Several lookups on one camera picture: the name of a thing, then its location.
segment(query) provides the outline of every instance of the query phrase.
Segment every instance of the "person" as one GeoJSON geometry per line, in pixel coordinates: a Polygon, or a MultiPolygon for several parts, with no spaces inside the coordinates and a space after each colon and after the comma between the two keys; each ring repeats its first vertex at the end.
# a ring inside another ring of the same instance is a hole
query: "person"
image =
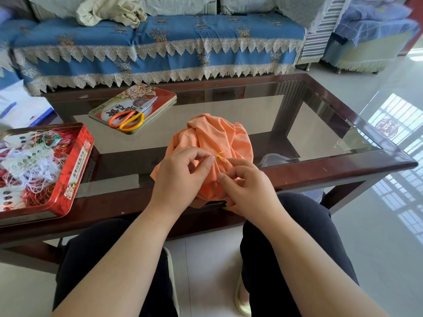
{"type": "MultiPolygon", "coordinates": [[[[358,286],[326,208],[303,195],[277,195],[252,163],[228,160],[233,168],[218,182],[247,220],[236,297],[245,314],[388,316],[358,286]]],[[[100,222],[70,240],[52,316],[178,316],[163,244],[213,164],[214,156],[200,148],[172,154],[161,164],[150,203],[132,223],[100,222]],[[196,168],[193,160],[201,160],[196,168]]]]}

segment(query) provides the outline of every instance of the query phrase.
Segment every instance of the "black pants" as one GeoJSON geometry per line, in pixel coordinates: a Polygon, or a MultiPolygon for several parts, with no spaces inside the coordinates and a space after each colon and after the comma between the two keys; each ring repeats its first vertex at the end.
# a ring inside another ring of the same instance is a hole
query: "black pants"
{"type": "MultiPolygon", "coordinates": [[[[279,200],[291,217],[357,282],[354,269],[332,223],[329,211],[300,194],[280,194],[279,200]]],[[[122,219],[103,221],[69,241],[56,277],[57,287],[53,309],[106,254],[129,225],[128,221],[122,219]]],[[[241,256],[244,262],[242,280],[250,293],[252,315],[280,314],[282,308],[290,312],[290,316],[300,316],[279,269],[272,246],[261,231],[248,221],[244,224],[241,256]]],[[[162,251],[140,316],[173,317],[176,315],[167,257],[162,251]]]]}

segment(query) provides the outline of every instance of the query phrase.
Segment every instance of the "orange cloth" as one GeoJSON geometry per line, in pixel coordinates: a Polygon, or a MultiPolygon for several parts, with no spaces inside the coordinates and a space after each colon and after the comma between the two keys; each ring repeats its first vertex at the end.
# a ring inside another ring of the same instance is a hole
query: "orange cloth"
{"type": "MultiPolygon", "coordinates": [[[[247,159],[252,162],[252,147],[247,132],[240,123],[230,123],[221,118],[207,114],[200,114],[187,123],[187,129],[175,134],[166,149],[166,156],[185,147],[199,147],[210,153],[220,154],[223,158],[247,159]]],[[[226,159],[216,158],[221,172],[230,170],[232,165],[226,159]]],[[[160,164],[156,165],[151,178],[155,181],[160,164]]],[[[205,201],[224,200],[227,194],[216,182],[219,170],[216,164],[212,167],[209,175],[198,192],[197,197],[205,201]]]]}

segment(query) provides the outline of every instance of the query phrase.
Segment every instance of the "scissors handle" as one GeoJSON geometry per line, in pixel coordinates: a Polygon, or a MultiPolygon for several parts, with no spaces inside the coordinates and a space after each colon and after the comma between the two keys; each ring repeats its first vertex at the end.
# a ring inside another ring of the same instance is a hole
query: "scissors handle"
{"type": "Polygon", "coordinates": [[[123,132],[131,132],[134,131],[136,129],[138,129],[142,124],[144,123],[144,113],[142,112],[138,112],[136,115],[134,115],[132,118],[125,120],[124,122],[121,123],[121,125],[119,126],[119,130],[123,131],[123,132]],[[128,125],[129,123],[131,123],[132,121],[136,120],[140,118],[140,122],[138,122],[136,125],[134,125],[133,127],[124,129],[124,126],[128,125]]]}
{"type": "Polygon", "coordinates": [[[119,112],[118,114],[115,114],[113,117],[111,117],[109,119],[109,126],[112,127],[113,129],[116,129],[116,128],[120,127],[122,125],[122,123],[124,123],[125,121],[127,121],[134,113],[136,113],[136,111],[130,110],[130,111],[122,111],[122,112],[119,112]],[[115,125],[113,124],[113,122],[117,118],[119,118],[121,116],[124,116],[124,115],[126,115],[126,117],[124,117],[120,122],[118,122],[115,125]]]}

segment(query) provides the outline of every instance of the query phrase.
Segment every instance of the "red tin box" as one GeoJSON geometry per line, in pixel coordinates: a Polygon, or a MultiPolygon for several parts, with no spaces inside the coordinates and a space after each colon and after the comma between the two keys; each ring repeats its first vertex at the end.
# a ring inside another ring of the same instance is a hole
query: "red tin box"
{"type": "Polygon", "coordinates": [[[0,134],[0,140],[7,135],[27,133],[30,131],[53,129],[79,129],[77,139],[68,159],[63,166],[49,201],[40,206],[12,209],[0,212],[0,227],[46,219],[60,218],[66,215],[72,206],[88,157],[93,148],[94,138],[82,123],[63,123],[60,125],[42,125],[12,129],[0,134]]]}

